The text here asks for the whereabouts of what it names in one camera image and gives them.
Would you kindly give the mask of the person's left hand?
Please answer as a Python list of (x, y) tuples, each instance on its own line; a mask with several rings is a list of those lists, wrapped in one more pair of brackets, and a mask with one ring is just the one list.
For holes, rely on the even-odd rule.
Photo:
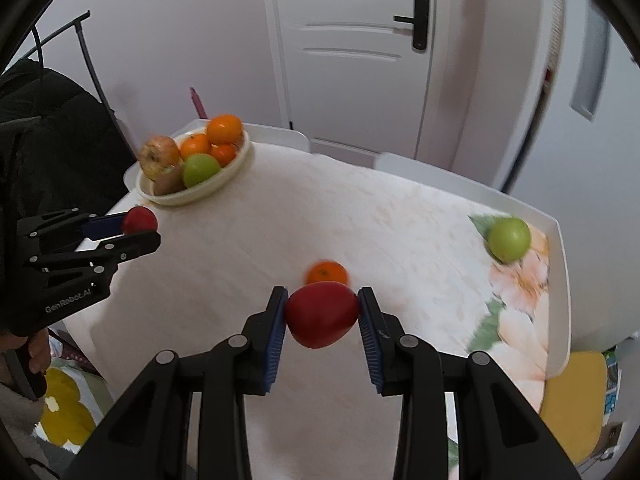
[(29, 369), (32, 373), (44, 373), (51, 363), (51, 350), (49, 344), (49, 331), (44, 328), (34, 336), (17, 337), (2, 330), (0, 347), (2, 352), (19, 349), (26, 344), (29, 354)]

